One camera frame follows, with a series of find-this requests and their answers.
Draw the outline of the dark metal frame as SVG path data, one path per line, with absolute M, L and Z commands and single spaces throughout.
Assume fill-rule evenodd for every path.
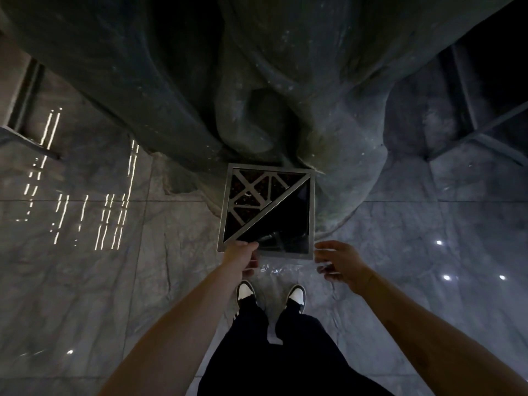
M 484 82 L 474 69 L 464 45 L 460 43 L 450 45 L 439 54 L 439 59 L 448 85 L 449 98 L 455 107 L 459 132 L 456 138 L 428 152 L 425 160 L 432 162 L 457 147 L 474 141 L 479 146 L 506 157 L 519 166 L 528 167 L 528 152 L 512 145 L 504 136 L 493 135 L 506 122 L 528 112 L 528 99 L 496 113 L 492 102 L 486 99 L 483 93 Z

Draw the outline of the person's right forearm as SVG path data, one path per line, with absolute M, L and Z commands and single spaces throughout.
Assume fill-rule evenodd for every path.
M 351 288 L 436 396 L 528 396 L 528 381 L 369 267 Z

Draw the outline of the person's dark trousers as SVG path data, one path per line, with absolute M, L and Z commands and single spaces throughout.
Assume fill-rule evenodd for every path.
M 355 371 L 320 321 L 288 301 L 275 333 L 254 296 L 240 300 L 233 324 L 212 355 L 197 396 L 394 396 Z

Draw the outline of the black and white sneaker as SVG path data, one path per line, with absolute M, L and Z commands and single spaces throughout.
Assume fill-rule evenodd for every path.
M 294 285 L 288 293 L 285 311 L 302 314 L 306 307 L 307 293 L 303 286 Z
M 237 317 L 242 311 L 247 311 L 248 309 L 253 309 L 258 307 L 257 298 L 255 295 L 255 290 L 250 281 L 243 279 L 238 284 L 235 291 L 236 304 L 238 310 L 235 314 Z

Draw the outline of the square metal-framed bin top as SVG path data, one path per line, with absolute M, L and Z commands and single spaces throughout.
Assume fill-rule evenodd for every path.
M 240 240 L 269 257 L 313 258 L 313 170 L 232 163 L 225 184 L 217 252 Z

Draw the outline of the person's left forearm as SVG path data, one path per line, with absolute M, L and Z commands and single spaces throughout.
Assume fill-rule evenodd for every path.
M 184 396 L 243 272 L 224 261 L 136 343 L 98 396 Z

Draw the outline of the person's left hand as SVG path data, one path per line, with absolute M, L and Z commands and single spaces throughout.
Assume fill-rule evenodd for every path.
M 229 243 L 222 259 L 221 268 L 234 281 L 250 277 L 259 268 L 259 256 L 257 250 L 245 250 L 243 241 Z

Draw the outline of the clear plastic bag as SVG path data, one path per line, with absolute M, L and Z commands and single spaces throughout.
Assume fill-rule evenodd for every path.
M 255 269 L 252 278 L 288 285 L 306 285 L 313 281 L 323 280 L 317 269 L 318 264 L 313 260 L 264 257 L 260 260 L 259 268 Z

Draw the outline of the person's right hand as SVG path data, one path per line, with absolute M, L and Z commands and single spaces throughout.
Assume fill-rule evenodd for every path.
M 318 272 L 327 281 L 345 283 L 359 296 L 363 296 L 375 276 L 375 271 L 362 260 L 355 248 L 347 243 L 345 251 L 341 253 L 314 255 L 314 262 L 318 264 Z

